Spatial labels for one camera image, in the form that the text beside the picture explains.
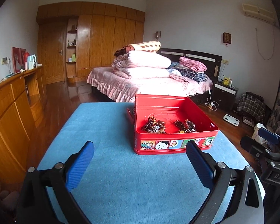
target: pikachu plush toy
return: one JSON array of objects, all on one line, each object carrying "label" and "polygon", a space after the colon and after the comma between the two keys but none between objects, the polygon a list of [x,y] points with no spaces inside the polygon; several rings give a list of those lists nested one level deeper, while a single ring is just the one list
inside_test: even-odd
[{"label": "pikachu plush toy", "polygon": [[224,75],[223,75],[223,77],[224,77],[223,85],[230,87],[231,86],[231,78],[230,77],[225,77]]}]

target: plaid shirt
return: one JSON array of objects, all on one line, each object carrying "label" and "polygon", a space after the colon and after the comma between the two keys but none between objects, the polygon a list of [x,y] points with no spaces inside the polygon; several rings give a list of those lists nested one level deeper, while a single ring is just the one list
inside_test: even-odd
[{"label": "plaid shirt", "polygon": [[256,122],[259,122],[265,116],[265,104],[252,95],[243,93],[239,98],[237,111],[245,111],[255,117]]},{"label": "plaid shirt", "polygon": [[190,78],[198,83],[208,80],[208,77],[203,72],[195,72],[190,69],[181,69],[176,67],[175,69],[178,70],[184,77]]}]

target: nightstand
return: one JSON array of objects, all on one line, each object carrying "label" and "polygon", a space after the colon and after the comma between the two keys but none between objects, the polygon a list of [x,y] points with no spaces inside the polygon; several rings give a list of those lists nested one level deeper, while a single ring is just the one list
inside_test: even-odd
[{"label": "nightstand", "polygon": [[231,111],[235,103],[238,88],[224,86],[221,82],[216,82],[211,94],[212,101],[218,102],[219,109]]}]

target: power outlet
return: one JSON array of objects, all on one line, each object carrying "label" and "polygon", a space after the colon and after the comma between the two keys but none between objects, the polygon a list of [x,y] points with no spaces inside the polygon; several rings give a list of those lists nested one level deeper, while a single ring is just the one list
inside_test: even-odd
[{"label": "power outlet", "polygon": [[222,64],[228,65],[229,64],[229,60],[222,60]]},{"label": "power outlet", "polygon": [[1,65],[7,64],[7,57],[1,58]]}]

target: dark headboard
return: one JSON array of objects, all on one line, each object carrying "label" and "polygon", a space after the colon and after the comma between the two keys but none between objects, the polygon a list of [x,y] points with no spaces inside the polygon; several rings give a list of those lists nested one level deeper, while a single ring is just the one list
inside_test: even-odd
[{"label": "dark headboard", "polygon": [[171,61],[179,62],[179,58],[184,56],[192,60],[197,60],[206,65],[207,70],[204,72],[213,81],[218,81],[222,57],[204,52],[184,50],[184,49],[166,49],[160,48],[158,54],[166,56]]}]

